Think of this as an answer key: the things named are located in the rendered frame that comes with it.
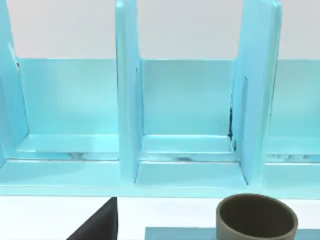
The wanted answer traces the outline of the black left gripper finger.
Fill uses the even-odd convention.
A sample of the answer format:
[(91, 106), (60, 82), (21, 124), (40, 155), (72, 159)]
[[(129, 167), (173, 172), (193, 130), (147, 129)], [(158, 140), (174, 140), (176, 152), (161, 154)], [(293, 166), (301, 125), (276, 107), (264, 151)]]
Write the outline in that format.
[(117, 240), (118, 203), (111, 197), (66, 240)]

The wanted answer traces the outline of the blue coaster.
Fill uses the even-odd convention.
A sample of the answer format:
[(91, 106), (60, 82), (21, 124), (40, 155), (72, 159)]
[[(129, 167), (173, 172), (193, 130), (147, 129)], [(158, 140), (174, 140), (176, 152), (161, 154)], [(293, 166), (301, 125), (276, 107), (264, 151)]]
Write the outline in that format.
[[(147, 227), (144, 240), (217, 240), (215, 228)], [(320, 240), (320, 229), (298, 229), (294, 240)]]

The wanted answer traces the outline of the light blue rack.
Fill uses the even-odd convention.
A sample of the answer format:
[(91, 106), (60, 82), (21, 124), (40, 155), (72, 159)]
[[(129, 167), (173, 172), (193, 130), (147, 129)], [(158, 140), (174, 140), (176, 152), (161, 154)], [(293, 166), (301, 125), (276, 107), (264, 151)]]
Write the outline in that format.
[(233, 59), (16, 55), (0, 0), (0, 196), (320, 199), (320, 59), (279, 59), (282, 0), (243, 0)]

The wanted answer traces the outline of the grey-brown cup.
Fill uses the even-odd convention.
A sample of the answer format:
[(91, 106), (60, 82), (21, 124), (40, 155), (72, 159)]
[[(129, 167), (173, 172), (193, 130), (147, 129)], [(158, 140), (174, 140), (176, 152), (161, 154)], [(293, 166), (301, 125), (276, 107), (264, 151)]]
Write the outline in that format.
[(216, 240), (294, 240), (298, 223), (296, 213), (276, 198), (235, 194), (216, 208)]

